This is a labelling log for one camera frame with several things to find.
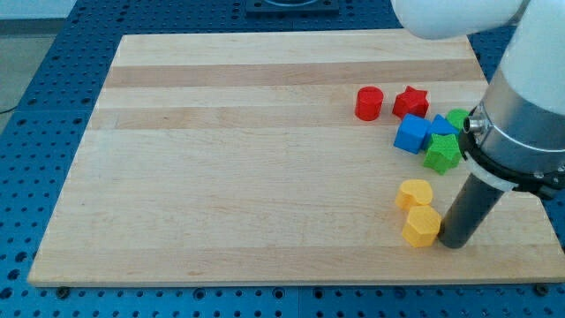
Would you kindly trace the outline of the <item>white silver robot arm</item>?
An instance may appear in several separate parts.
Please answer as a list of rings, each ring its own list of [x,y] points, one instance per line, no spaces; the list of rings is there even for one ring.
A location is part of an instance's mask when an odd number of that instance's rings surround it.
[[[564,2],[394,0],[392,7],[407,31],[428,40],[516,26],[464,121],[460,149],[483,183],[551,200],[564,187]]]

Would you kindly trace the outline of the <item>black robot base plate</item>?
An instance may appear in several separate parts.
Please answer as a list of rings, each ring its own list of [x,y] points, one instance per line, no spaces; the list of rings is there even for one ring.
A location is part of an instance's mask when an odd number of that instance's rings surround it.
[[[263,13],[302,14],[302,13],[329,13],[336,14],[340,11],[338,0],[246,0],[245,13],[247,16],[256,16]]]

